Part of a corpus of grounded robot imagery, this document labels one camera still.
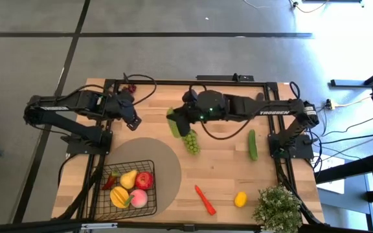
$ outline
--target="wire basket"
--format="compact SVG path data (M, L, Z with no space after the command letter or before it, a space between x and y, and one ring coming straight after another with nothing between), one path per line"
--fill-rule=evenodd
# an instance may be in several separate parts
M150 172L153 175L153 186L149 190L145 190L148 194L148 202L142 208L135 208L132 205L125 209L117 208L110 199L110 191L120 185L120 178L115 181L115 184L110 190L101 190L106 182L109 174L113 171L118 171L119 174L124 174L132 170L138 172ZM150 216L157 211L157 198L156 198L156 180L155 180L155 164L151 160L135 161L135 162L124 162L120 164L105 165L103 168L102 179L100 181L100 190L97 197L97 205L95 208L95 220L97 221L109 221L126 219L131 217L142 217Z

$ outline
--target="beige circular mat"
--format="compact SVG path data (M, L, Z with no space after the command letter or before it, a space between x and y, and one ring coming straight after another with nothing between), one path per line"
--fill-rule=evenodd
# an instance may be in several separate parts
M107 157L105 164L152 160L155 164L157 211L160 214L175 199L181 185L181 165L175 152L164 142L138 138L123 143Z

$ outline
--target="pear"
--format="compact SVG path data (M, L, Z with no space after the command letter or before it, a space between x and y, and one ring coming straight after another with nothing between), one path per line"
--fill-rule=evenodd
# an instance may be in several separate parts
M120 177L120 184L123 188L129 190L135 186L135 179L137 175L137 170L132 170L128 173L123 174Z

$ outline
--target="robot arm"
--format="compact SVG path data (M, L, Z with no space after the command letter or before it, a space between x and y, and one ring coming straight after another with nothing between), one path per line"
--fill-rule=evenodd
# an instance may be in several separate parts
M190 131L190 123L206 123L211 120L233 120L241 122L251 120L255 116L293 115L295 120L289 128L277 135L281 148L288 148L295 143L295 139L305 129L315 127L319 121L315 106L302 100L264 100L259 94L256 100L249 97L222 94L217 91L205 90L196 94L190 88L183 96L182 107L174 109L174 113L167 115L177 123L181 136Z
M123 119L128 128L136 130L141 123L133 106L133 97L128 91L99 93L81 90L83 86L67 96L33 96L24 110L27 124L48 124L71 132L62 136L69 143L68 153L105 153L109 151L111 135L101 126L84 126L57 114L58 111L74 111L93 120Z

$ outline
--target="gray floor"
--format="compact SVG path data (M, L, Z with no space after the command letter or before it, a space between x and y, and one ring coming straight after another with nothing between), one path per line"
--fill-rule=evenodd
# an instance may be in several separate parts
M302 98L340 104L369 94L367 89L330 89L331 79L366 79L373 74L373 1L331 3L312 14L293 12L287 0L97 0L84 32L314 32L315 39L286 38L81 38L64 93L87 78L120 78L143 73L158 79L194 79L198 74L252 74L257 81L295 81ZM73 32L83 0L0 0L0 31ZM317 4L303 4L307 9ZM33 94L51 95L63 68L70 38L0 38L0 223L10 221L39 132L26 126L23 108ZM328 112L328 131L373 117L364 101ZM321 133L322 125L315 128ZM373 122L323 139L373 133ZM341 150L356 142L333 144ZM347 152L373 154L373 142ZM51 135L24 221L47 220L56 195L65 143ZM355 225L349 213L323 206L326 222ZM336 221L335 215L346 221Z

